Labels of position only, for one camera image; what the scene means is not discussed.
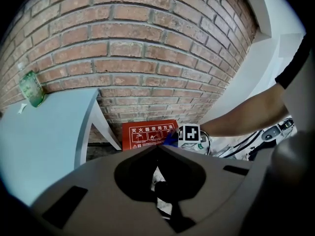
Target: green packet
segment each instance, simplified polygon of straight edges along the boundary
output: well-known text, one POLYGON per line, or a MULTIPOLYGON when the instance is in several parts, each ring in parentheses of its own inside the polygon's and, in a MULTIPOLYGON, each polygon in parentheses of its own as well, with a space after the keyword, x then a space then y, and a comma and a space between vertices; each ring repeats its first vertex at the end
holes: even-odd
POLYGON ((22 94, 33 107, 38 107, 44 101, 45 92, 33 71, 28 72, 20 79, 19 86, 22 94))

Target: fire extinguisher instruction sign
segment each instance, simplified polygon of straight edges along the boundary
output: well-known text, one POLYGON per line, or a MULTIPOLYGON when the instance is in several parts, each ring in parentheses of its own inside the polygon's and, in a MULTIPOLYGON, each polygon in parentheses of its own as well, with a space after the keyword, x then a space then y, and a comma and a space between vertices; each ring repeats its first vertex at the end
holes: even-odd
POLYGON ((123 123, 123 150, 163 144, 177 127, 176 120, 123 123))

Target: black cable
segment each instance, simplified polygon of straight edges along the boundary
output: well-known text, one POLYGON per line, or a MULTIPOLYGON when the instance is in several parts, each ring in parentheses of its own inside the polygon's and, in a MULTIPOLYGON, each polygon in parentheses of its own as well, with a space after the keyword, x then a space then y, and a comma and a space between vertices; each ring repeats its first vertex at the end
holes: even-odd
POLYGON ((254 134, 256 134, 257 132, 253 132, 250 136, 248 136, 245 140, 243 140, 242 142, 240 142, 239 144, 235 145, 233 148, 238 147, 239 145, 241 145, 242 143, 246 142, 248 139, 250 139, 254 134))
POLYGON ((258 136, 260 135, 261 132, 262 132, 262 130, 259 130, 259 132, 255 135, 255 137, 249 143, 247 143, 245 146, 239 148, 238 150, 232 152, 231 154, 224 156, 223 158, 228 158, 230 156, 233 156, 233 155, 237 154, 238 152, 242 151, 243 149, 247 148, 249 145, 251 145, 258 138, 258 136))
POLYGON ((210 155, 210 137, 209 137, 209 135, 208 135, 205 131, 201 130, 200 132, 203 132, 203 133, 206 135, 206 137, 208 138, 209 149, 208 149, 208 153, 207 153, 206 155, 210 155))

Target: person's arm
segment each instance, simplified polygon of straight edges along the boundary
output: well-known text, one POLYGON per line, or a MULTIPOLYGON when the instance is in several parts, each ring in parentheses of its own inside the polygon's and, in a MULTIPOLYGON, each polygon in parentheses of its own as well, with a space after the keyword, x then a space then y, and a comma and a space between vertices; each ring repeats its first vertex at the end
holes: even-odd
POLYGON ((283 120, 288 111, 282 102, 284 89, 275 84, 229 113, 200 126, 209 136, 240 136, 269 127, 283 120))

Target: floor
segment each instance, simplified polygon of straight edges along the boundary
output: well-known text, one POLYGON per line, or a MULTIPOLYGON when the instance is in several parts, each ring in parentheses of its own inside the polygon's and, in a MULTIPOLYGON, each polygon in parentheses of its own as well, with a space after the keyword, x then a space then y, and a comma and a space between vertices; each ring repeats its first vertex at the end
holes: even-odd
POLYGON ((110 144, 104 144, 104 145, 88 145, 87 150, 87 161, 90 161, 92 159, 96 159, 102 156, 112 155, 121 152, 121 150, 116 150, 113 146, 110 144))

